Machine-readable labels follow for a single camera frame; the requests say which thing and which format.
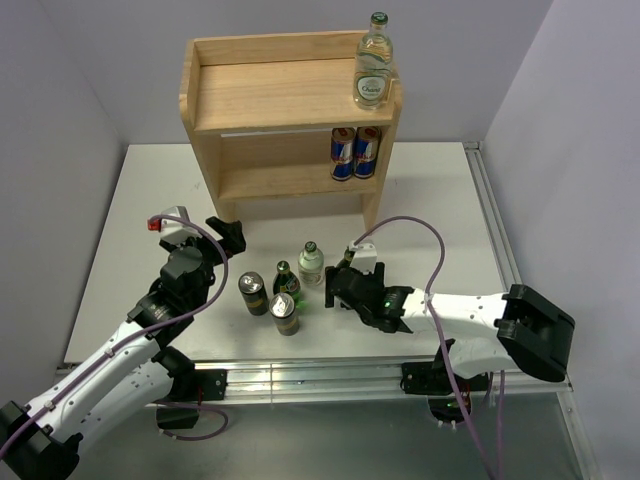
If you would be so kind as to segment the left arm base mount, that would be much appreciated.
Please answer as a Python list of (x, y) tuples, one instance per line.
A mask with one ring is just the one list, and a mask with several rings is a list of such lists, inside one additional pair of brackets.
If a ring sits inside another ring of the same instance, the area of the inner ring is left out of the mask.
[(179, 436), (178, 430), (193, 429), (206, 402), (224, 399), (227, 379), (226, 369), (195, 369), (178, 375), (156, 409), (159, 430), (167, 436)]

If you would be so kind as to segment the large clear soda water bottle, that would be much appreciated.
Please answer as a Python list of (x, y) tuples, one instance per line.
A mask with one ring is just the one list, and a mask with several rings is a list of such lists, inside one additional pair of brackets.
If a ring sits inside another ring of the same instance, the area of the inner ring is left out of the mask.
[(393, 65), (393, 43), (386, 31), (388, 22), (386, 13), (374, 12), (369, 30), (356, 49), (353, 99), (361, 109), (377, 109), (386, 102)]

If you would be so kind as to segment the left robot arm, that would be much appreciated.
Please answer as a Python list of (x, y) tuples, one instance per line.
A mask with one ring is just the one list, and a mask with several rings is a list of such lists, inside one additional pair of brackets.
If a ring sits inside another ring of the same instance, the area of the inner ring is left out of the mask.
[(159, 277), (109, 339), (59, 383), (26, 405), (1, 409), (1, 459), (21, 479), (66, 479), (90, 442), (148, 403), (183, 399), (193, 363), (171, 347), (217, 299), (229, 274), (216, 266), (246, 249), (242, 225), (216, 217), (202, 229), (184, 208), (151, 217), (169, 256)]

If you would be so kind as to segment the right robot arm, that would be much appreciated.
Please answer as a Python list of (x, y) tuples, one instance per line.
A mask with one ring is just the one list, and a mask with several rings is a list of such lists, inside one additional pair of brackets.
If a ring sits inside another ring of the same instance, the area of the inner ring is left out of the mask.
[(338, 300), (363, 324), (388, 334), (441, 332), (449, 356), (432, 370), (443, 389), (499, 370), (519, 369), (551, 383), (566, 378), (575, 321), (529, 286), (513, 284), (492, 295), (428, 296), (410, 286), (386, 286), (382, 262), (369, 274), (347, 266), (326, 273), (327, 308)]

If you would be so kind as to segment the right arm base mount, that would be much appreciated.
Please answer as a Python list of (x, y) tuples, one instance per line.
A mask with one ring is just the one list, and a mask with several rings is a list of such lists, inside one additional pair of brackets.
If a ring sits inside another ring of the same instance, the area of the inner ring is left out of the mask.
[[(455, 397), (453, 387), (441, 362), (406, 362), (401, 365), (401, 390), (407, 395), (420, 395), (427, 398), (431, 415), (437, 422), (450, 427), (465, 422), (462, 409)], [(483, 393), (480, 406), (488, 400), (493, 386), (493, 375), (480, 374), (471, 379), (454, 376), (460, 390), (462, 404), (469, 417), (473, 413), (472, 395)]]

